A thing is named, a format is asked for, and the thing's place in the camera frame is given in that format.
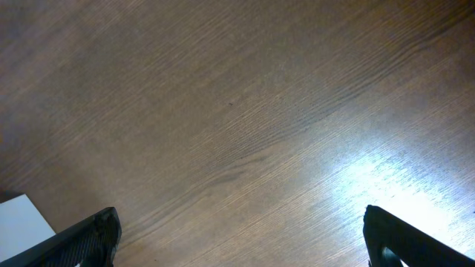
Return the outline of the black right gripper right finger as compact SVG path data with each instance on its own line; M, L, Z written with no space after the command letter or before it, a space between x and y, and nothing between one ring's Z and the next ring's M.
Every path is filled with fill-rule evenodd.
M385 211L368 205L363 227L369 266L473 266L474 260Z

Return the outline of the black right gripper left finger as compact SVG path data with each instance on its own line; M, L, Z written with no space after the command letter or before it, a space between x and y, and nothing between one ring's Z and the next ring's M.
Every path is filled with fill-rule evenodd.
M113 267L121 234L117 210L108 207L3 261L1 267Z

